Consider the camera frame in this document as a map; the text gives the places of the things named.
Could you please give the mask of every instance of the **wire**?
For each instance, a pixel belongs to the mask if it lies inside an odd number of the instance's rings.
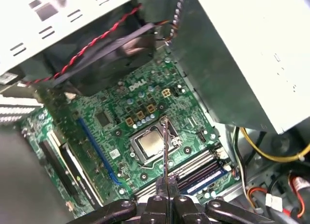
[[[268,186],[267,193],[272,194],[273,188],[275,187],[276,183],[278,182],[278,180],[279,180],[282,176],[283,176],[283,174],[280,174],[280,175],[278,175],[277,177],[275,177],[275,178],[271,181],[271,183],[270,183],[269,186]],[[272,215],[272,213],[271,213],[271,207],[266,206],[266,210],[267,210],[267,213],[268,213],[269,217],[270,217],[270,218],[273,218],[273,215]]]
[[[248,143],[253,147],[253,149],[261,154],[263,157],[271,160],[271,161],[275,161],[275,162],[292,162],[295,160],[299,160],[301,158],[303,158],[307,153],[310,152],[310,144],[306,146],[305,149],[303,149],[301,152],[299,152],[298,154],[294,155],[294,156],[288,156],[288,157],[278,157],[278,156],[272,156],[269,155],[263,151],[261,151],[255,144],[254,142],[251,140],[251,138],[249,137],[247,131],[245,130],[245,128],[240,128],[243,136],[245,137],[245,139],[248,141]]]
[[[255,208],[254,203],[249,199],[248,193],[247,193],[247,176],[246,176],[245,166],[243,164],[242,157],[238,149],[238,136],[239,136],[239,127],[235,127],[233,130],[233,134],[232,134],[232,147],[233,147],[234,155],[236,157],[236,160],[237,160],[237,163],[240,169],[242,190],[248,202],[250,203],[250,205],[253,208]]]
[[[258,136],[258,139],[256,140],[256,143],[255,143],[255,145],[257,146],[257,148],[259,148],[260,145],[262,144],[262,141],[263,141],[265,135],[266,135],[266,132],[260,132],[260,135]],[[246,165],[246,166],[249,165],[249,163],[250,163],[250,162],[252,161],[252,159],[254,158],[255,154],[256,154],[256,151],[253,149],[252,152],[251,152],[251,154],[250,154],[250,156],[249,156],[248,159],[245,161],[245,165]]]
[[[252,193],[256,192],[256,191],[260,191],[260,192],[263,192],[263,193],[267,193],[267,189],[264,189],[264,188],[261,188],[261,187],[252,187],[248,190],[248,196],[249,198],[252,200],[251,196],[252,196]],[[291,212],[285,208],[283,208],[283,213],[285,213],[287,216],[291,216]]]
[[[299,191],[297,191],[295,186],[294,186],[294,180],[295,179],[296,179],[296,177],[292,178],[292,175],[289,174],[289,176],[288,176],[289,185],[290,185],[293,193],[295,193],[295,195],[297,196],[297,198],[300,202],[300,206],[301,206],[301,209],[299,210],[299,213],[297,214],[297,218],[301,218],[302,215],[304,215],[304,213],[305,213],[306,207],[305,207],[305,202],[304,202],[303,198],[301,197]]]
[[[135,7],[134,9],[132,9],[131,12],[129,12],[129,13],[123,15],[123,17],[122,17],[119,21],[117,21],[117,22],[112,26],[112,28],[110,28],[108,31],[106,31],[105,33],[103,33],[102,35],[96,37],[96,38],[93,39],[90,43],[88,43],[83,49],[81,49],[80,52],[78,52],[75,56],[73,56],[73,57],[71,58],[71,60],[69,61],[69,63],[68,63],[67,65],[65,65],[65,66],[62,68],[62,70],[61,70],[60,72],[56,73],[56,74],[53,75],[53,76],[46,77],[46,78],[43,78],[43,79],[37,79],[37,80],[33,80],[33,81],[28,81],[28,82],[26,83],[26,85],[29,86],[29,85],[32,84],[32,83],[38,83],[38,82],[42,82],[42,81],[48,81],[48,80],[51,80],[51,79],[56,79],[56,78],[59,77],[60,75],[63,75],[63,74],[67,71],[67,69],[68,69],[69,67],[71,67],[71,66],[74,64],[74,62],[76,61],[76,59],[79,58],[80,56],[82,56],[82,55],[85,53],[85,51],[86,51],[87,49],[89,49],[90,47],[94,46],[99,40],[105,38],[109,33],[115,31],[115,30],[119,27],[119,25],[120,25],[121,23],[123,23],[129,16],[133,15],[134,13],[136,13],[136,12],[140,9],[140,7],[141,7],[141,4],[139,4],[137,7]]]
[[[255,203],[254,201],[252,200],[251,198],[251,195],[253,192],[256,192],[256,191],[261,191],[261,192],[264,192],[264,193],[267,193],[267,189],[263,189],[261,187],[252,187],[248,190],[247,192],[247,197],[249,198],[250,202],[255,206]]]
[[[172,35],[170,35],[168,37],[157,38],[156,41],[166,41],[167,42],[167,41],[170,41],[172,38],[174,38],[177,35],[178,26],[173,24],[172,21],[170,21],[170,20],[163,20],[163,21],[155,23],[156,26],[162,26],[164,24],[170,24],[171,27],[174,30],[174,34],[172,34]]]

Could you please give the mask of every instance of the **green circuit board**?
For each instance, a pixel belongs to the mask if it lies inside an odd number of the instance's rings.
[[[91,97],[69,99],[57,89],[37,91],[51,115],[50,125],[66,139],[103,204],[133,197],[162,175],[162,157],[143,164],[132,142],[133,136],[158,126],[163,116],[180,140],[169,153],[170,171],[219,144],[193,92],[168,57],[160,54],[117,85]],[[31,118],[38,120],[38,114]],[[78,118],[84,120],[121,185],[111,180]],[[37,141],[44,138],[44,131],[41,135],[36,136]],[[234,182],[225,176],[212,186],[220,192]]]
[[[75,218],[85,215],[93,211],[92,206],[84,196],[83,192],[80,188],[75,185],[75,188],[78,191],[78,198],[80,203],[78,204],[76,200],[67,192],[65,186],[61,182],[59,176],[55,172],[54,168],[51,164],[49,164],[45,158],[45,155],[42,149],[39,146],[39,142],[48,141],[50,145],[53,145],[51,139],[48,136],[53,130],[56,130],[56,127],[53,125],[53,119],[51,115],[48,113],[47,109],[40,109],[36,111],[33,115],[28,117],[27,119],[21,122],[21,128],[25,137],[27,138],[29,144],[33,148],[36,153],[40,164],[45,167],[47,174],[49,175],[52,183],[55,185],[57,190],[60,192],[62,198],[69,211],[72,212]],[[59,152],[56,148],[53,148],[55,155],[57,156],[60,164],[63,169],[66,170],[66,166],[64,161],[61,159]]]

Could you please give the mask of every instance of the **red wire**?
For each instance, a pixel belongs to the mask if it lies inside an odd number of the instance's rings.
[[[252,193],[253,192],[255,192],[255,191],[261,191],[261,192],[264,192],[264,193],[267,193],[267,190],[266,189],[264,189],[264,188],[260,188],[260,187],[253,187],[253,188],[250,188],[249,189],[249,198],[250,199],[252,199],[251,198],[251,195],[252,195]],[[283,209],[283,213],[285,213],[286,215],[288,215],[288,216],[291,216],[291,212],[290,211],[288,211],[287,209]]]
[[[47,78],[29,81],[29,82],[26,83],[26,85],[28,86],[28,85],[30,85],[30,84],[32,84],[32,83],[38,83],[38,82],[41,82],[41,81],[48,81],[48,80],[51,80],[51,79],[56,79],[56,78],[59,77],[60,75],[63,75],[63,74],[66,72],[66,70],[67,70],[70,66],[73,65],[73,63],[75,62],[75,60],[76,60],[78,57],[80,57],[81,55],[83,55],[83,54],[85,53],[85,51],[86,51],[88,48],[90,48],[90,47],[92,47],[94,44],[96,44],[96,42],[97,42],[98,40],[105,38],[110,32],[115,31],[115,30],[119,27],[119,25],[120,25],[121,23],[123,23],[130,15],[133,15],[134,13],[136,13],[136,12],[140,9],[140,7],[141,7],[141,4],[139,4],[137,7],[135,7],[134,9],[132,9],[132,11],[131,11],[130,13],[127,13],[127,14],[123,15],[123,17],[122,17],[119,21],[117,21],[117,22],[112,26],[112,28],[110,28],[108,31],[106,31],[105,33],[103,33],[102,35],[96,37],[96,38],[93,39],[90,43],[88,43],[83,49],[81,49],[80,52],[78,52],[75,56],[73,56],[73,57],[71,58],[71,60],[69,61],[69,63],[68,63],[67,65],[65,65],[65,66],[62,68],[62,70],[61,70],[60,72],[56,73],[56,74],[53,75],[53,76],[47,77]]]
[[[296,194],[296,196],[300,202],[300,205],[301,205],[301,209],[300,209],[299,213],[297,214],[297,218],[301,218],[302,215],[304,215],[304,213],[305,213],[306,206],[305,206],[305,202],[302,199],[299,191],[297,191],[296,188],[294,187],[294,180],[295,179],[296,179],[296,177],[292,178],[291,175],[289,175],[289,185],[291,186],[293,192]]]

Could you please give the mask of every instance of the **black wire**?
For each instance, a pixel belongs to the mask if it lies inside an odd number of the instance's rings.
[[[262,141],[263,141],[265,135],[266,135],[266,132],[260,132],[260,135],[258,136],[258,139],[257,139],[257,141],[256,141],[256,143],[255,143],[255,145],[257,146],[257,148],[259,148],[260,145],[262,144]],[[264,157],[264,156],[261,155],[259,152],[257,152],[256,150],[253,149],[252,152],[251,152],[251,154],[250,154],[250,156],[248,157],[248,159],[247,159],[246,162],[245,162],[245,166],[248,166],[248,165],[249,165],[249,163],[252,161],[252,159],[253,159],[253,157],[255,156],[256,153],[258,153],[261,157]]]
[[[243,158],[240,154],[239,148],[238,148],[238,139],[239,139],[239,127],[236,127],[236,134],[234,135],[234,139],[232,140],[232,146],[236,151],[236,155],[237,157],[240,159],[240,164],[242,166],[242,168],[240,168],[240,170],[244,171],[244,178],[243,178],[243,182],[244,184],[247,184],[247,172],[246,172],[246,166],[244,164]]]

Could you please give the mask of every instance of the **black tool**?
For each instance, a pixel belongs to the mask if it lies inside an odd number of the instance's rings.
[[[68,224],[277,224],[268,218],[214,199],[205,207],[194,196],[180,195],[174,175],[160,177],[156,194],[139,202],[114,201]]]

